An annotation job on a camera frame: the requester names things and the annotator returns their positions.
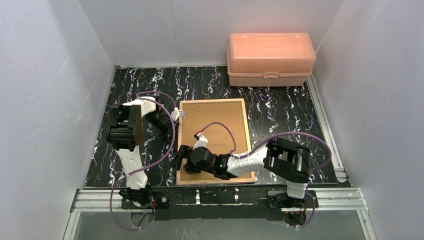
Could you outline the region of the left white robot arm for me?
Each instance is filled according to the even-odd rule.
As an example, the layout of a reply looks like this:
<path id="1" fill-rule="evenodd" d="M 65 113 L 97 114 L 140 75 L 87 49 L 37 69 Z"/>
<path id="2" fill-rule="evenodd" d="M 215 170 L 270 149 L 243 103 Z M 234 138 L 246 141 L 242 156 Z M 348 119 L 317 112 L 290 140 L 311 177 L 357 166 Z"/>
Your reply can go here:
<path id="1" fill-rule="evenodd" d="M 140 153 L 143 141 L 143 121 L 156 127 L 169 145 L 169 151 L 177 149 L 177 125 L 184 114 L 177 106 L 168 111 L 160 92 L 150 96 L 144 92 L 141 97 L 123 104 L 112 104 L 109 108 L 106 140 L 115 150 L 126 176 L 126 188 L 119 194 L 139 207 L 150 206 L 154 197 Z"/>

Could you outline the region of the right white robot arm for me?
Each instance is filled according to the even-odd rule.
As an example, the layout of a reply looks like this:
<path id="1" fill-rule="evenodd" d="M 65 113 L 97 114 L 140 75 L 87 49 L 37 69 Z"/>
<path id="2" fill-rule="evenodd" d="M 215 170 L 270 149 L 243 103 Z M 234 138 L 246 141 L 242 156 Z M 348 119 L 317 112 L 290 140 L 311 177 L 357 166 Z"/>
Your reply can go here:
<path id="1" fill-rule="evenodd" d="M 195 145 L 181 145 L 171 163 L 190 174 L 202 172 L 215 179 L 229 181 L 246 173 L 266 169 L 286 180 L 287 190 L 271 197 L 278 208 L 294 208 L 306 205 L 305 195 L 309 182 L 309 148 L 274 137 L 264 145 L 239 154 L 215 154 L 208 148 L 208 140 L 201 133 L 195 137 Z"/>

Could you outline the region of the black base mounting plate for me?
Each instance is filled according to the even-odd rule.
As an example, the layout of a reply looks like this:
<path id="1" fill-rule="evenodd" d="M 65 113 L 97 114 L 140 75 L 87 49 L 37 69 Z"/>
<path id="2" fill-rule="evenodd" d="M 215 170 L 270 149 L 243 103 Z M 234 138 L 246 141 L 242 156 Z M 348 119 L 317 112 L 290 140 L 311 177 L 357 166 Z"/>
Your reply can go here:
<path id="1" fill-rule="evenodd" d="M 290 214 L 304 219 L 303 208 L 318 209 L 317 194 L 313 190 L 306 194 L 305 206 L 277 207 L 271 197 L 286 191 L 284 185 L 155 186 L 152 196 L 158 221 L 198 218 L 282 221 Z"/>

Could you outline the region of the orange plastic storage box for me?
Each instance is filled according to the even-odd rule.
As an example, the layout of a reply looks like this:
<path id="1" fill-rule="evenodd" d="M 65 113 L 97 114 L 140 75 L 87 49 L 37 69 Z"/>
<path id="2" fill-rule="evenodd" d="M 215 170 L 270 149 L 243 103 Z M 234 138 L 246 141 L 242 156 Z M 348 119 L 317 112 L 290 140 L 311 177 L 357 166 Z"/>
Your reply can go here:
<path id="1" fill-rule="evenodd" d="M 297 87 L 312 74 L 316 52 L 306 32 L 233 33 L 227 47 L 233 87 Z"/>

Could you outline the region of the aluminium rail frame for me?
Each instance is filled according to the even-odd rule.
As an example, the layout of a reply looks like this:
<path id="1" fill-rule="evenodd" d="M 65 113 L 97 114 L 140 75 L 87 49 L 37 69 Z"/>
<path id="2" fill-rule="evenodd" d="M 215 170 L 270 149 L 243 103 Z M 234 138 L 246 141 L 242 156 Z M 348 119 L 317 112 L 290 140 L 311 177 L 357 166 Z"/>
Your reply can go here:
<path id="1" fill-rule="evenodd" d="M 253 184 L 177 185 L 166 159 L 148 172 L 155 210 L 124 200 L 111 187 L 123 176 L 118 155 L 106 141 L 103 119 L 84 189 L 76 193 L 67 240 L 373 240 L 368 207 L 344 167 L 327 123 L 318 89 L 309 77 L 300 87 L 231 87 L 223 68 L 122 68 L 115 72 L 108 104 L 142 91 L 162 91 L 166 105 L 185 100 L 244 99 L 250 147 L 278 131 L 308 132 L 324 139 L 332 162 L 312 173 L 306 197 L 308 224 L 287 226 L 287 209 L 269 208 L 267 193 L 283 191 L 282 178 L 263 169 Z"/>

